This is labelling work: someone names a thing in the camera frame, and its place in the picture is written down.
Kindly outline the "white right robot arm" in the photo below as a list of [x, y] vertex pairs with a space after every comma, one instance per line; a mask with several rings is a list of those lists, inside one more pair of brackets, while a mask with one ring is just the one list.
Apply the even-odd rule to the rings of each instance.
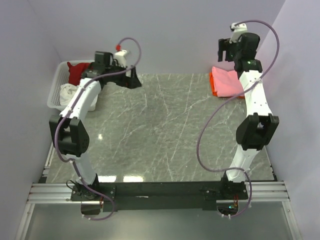
[[255, 33], [233, 33], [231, 38], [218, 42], [218, 61], [234, 62], [234, 70], [243, 88], [246, 117], [236, 129], [237, 149], [230, 169], [225, 172], [228, 181], [241, 183], [256, 155], [268, 145], [279, 123], [267, 103], [262, 83], [263, 68], [256, 59], [260, 37]]

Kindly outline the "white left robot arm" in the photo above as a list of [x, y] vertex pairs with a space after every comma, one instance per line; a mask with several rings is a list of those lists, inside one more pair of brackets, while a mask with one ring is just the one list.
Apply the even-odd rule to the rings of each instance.
[[108, 83], [128, 89], [142, 86], [134, 65], [128, 67], [127, 50], [117, 49], [115, 53], [97, 51], [94, 61], [85, 64], [79, 72], [78, 88], [64, 110], [49, 120], [53, 146], [60, 160], [70, 163], [79, 185], [84, 185], [82, 195], [88, 201], [96, 200], [100, 188], [95, 185], [97, 174], [89, 163], [87, 150], [90, 137], [84, 126], [91, 104]]

